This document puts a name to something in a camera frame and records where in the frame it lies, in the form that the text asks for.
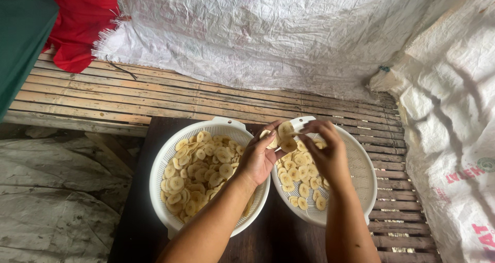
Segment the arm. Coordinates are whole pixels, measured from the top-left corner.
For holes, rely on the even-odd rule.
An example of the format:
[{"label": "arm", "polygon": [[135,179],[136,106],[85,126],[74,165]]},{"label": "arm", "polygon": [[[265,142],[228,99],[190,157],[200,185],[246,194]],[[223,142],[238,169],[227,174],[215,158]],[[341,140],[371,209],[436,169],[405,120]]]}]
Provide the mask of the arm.
[{"label": "arm", "polygon": [[[263,129],[273,130],[280,123]],[[263,129],[248,144],[236,173],[170,241],[156,263],[218,262],[252,193],[266,180],[275,161],[286,154],[266,149],[275,132],[260,140]]]},{"label": "arm", "polygon": [[300,135],[331,188],[325,237],[328,262],[379,263],[349,175],[345,143],[330,121],[311,121],[301,132],[319,133],[328,145],[320,150],[311,139]]}]

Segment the white plastic colander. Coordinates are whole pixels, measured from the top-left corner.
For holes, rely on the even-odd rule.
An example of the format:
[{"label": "white plastic colander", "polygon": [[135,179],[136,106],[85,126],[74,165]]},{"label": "white plastic colander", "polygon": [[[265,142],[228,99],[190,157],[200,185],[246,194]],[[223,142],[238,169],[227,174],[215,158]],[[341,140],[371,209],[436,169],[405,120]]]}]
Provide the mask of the white plastic colander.
[{"label": "white plastic colander", "polygon": [[[299,132],[304,124],[311,120],[316,120],[313,116],[305,116],[291,120],[292,125],[294,126],[294,130]],[[362,148],[361,144],[352,137],[349,133],[344,131],[342,128],[334,125],[337,129],[340,137],[345,143],[345,150],[347,151],[347,158],[349,160],[349,172],[352,178],[352,184],[357,192],[357,196],[359,197],[359,201],[361,202],[361,207],[364,212],[364,218],[366,220],[366,224],[369,224],[368,215],[373,209],[375,205],[376,199],[376,190],[377,190],[377,182],[376,175],[374,171],[373,164],[371,163],[370,158],[366,151]],[[310,138],[318,138],[324,141],[324,139],[319,134],[307,134]],[[300,218],[314,225],[318,225],[320,227],[325,227],[327,224],[327,210],[320,211],[316,208],[316,204],[313,201],[313,189],[309,188],[309,197],[306,198],[308,203],[308,209],[306,211],[302,210],[299,207],[294,207],[289,201],[289,196],[297,196],[299,197],[299,185],[302,181],[294,182],[295,189],[292,192],[284,192],[282,190],[282,184],[280,182],[280,178],[278,177],[278,169],[275,166],[272,170],[272,178],[277,188],[279,195],[282,200],[284,200],[285,204]],[[318,190],[321,192],[321,195],[328,200],[329,192],[325,190],[323,187],[319,187]]]},{"label": "white plastic colander", "polygon": [[[203,121],[183,128],[164,144],[160,149],[160,152],[158,152],[158,155],[156,155],[156,159],[152,166],[150,174],[150,196],[156,215],[168,229],[169,239],[172,239],[184,224],[168,211],[167,207],[165,207],[165,204],[160,199],[160,183],[162,181],[163,171],[167,166],[168,161],[176,153],[175,145],[180,140],[185,138],[189,139],[189,137],[197,135],[203,130],[211,133],[212,137],[215,135],[228,135],[232,140],[237,141],[244,147],[247,146],[249,141],[253,138],[253,135],[246,130],[243,123],[224,117],[215,117],[211,121]],[[230,235],[231,237],[243,231],[258,216],[268,197],[269,188],[270,177],[256,188],[254,202],[251,205],[248,216],[239,219],[236,228]]]}]

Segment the right hand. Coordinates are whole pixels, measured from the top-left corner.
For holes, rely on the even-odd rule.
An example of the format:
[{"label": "right hand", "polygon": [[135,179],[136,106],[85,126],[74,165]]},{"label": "right hand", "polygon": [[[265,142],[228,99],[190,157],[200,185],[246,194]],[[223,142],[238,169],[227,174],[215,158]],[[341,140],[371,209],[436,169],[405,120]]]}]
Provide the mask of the right hand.
[{"label": "right hand", "polygon": [[300,133],[319,133],[325,139],[327,146],[319,149],[306,135],[299,135],[306,148],[313,156],[313,161],[318,171],[328,180],[334,191],[353,189],[349,174],[345,143],[339,136],[334,125],[330,121],[309,121],[300,130]]}]

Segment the green fabric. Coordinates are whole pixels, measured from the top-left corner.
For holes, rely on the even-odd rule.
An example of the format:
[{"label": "green fabric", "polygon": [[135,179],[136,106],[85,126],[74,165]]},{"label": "green fabric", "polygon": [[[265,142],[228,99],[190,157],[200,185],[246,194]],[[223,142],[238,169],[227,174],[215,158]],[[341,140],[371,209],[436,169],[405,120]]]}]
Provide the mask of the green fabric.
[{"label": "green fabric", "polygon": [[0,0],[0,119],[40,55],[58,11],[54,0]]}]

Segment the red fabric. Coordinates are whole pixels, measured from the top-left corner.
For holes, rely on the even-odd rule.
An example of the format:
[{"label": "red fabric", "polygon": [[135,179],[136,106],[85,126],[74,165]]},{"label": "red fabric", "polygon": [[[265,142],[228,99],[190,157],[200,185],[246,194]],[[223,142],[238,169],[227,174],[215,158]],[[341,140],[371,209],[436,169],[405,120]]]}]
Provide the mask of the red fabric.
[{"label": "red fabric", "polygon": [[53,44],[58,49],[53,62],[71,73],[80,73],[94,59],[93,42],[98,32],[115,29],[110,20],[119,16],[117,0],[55,0],[59,15],[42,52]]}]

